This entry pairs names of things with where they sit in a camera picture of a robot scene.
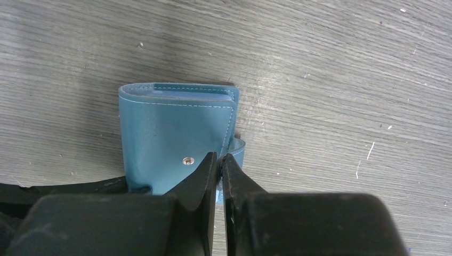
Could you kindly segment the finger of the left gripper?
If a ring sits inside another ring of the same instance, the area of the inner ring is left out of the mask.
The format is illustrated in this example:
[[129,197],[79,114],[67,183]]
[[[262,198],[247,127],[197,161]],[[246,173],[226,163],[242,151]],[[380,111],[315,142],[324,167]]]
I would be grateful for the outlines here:
[[29,209],[42,197],[53,194],[126,194],[150,193],[150,186],[139,185],[129,188],[125,177],[97,182],[52,186],[22,187],[1,184],[1,218],[23,219]]

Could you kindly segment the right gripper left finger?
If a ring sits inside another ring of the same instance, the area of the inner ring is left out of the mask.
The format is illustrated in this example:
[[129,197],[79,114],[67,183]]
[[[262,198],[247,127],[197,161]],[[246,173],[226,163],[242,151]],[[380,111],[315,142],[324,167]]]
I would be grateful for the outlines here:
[[161,196],[48,195],[30,210],[8,255],[211,255],[217,155]]

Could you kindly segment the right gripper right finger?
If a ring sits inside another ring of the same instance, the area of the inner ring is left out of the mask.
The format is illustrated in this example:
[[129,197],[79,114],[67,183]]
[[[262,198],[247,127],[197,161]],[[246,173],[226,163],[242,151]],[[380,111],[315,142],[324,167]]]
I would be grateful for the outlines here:
[[382,201],[362,193],[270,193],[221,162],[228,255],[408,255]]

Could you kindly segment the blue card holder wallet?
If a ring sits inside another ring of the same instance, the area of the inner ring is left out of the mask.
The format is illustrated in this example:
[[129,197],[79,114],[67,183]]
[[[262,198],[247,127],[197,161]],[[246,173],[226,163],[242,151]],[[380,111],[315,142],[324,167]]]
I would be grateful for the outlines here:
[[162,195],[189,176],[209,152],[243,164],[235,136],[239,89],[231,85],[133,83],[119,88],[123,163],[130,190]]

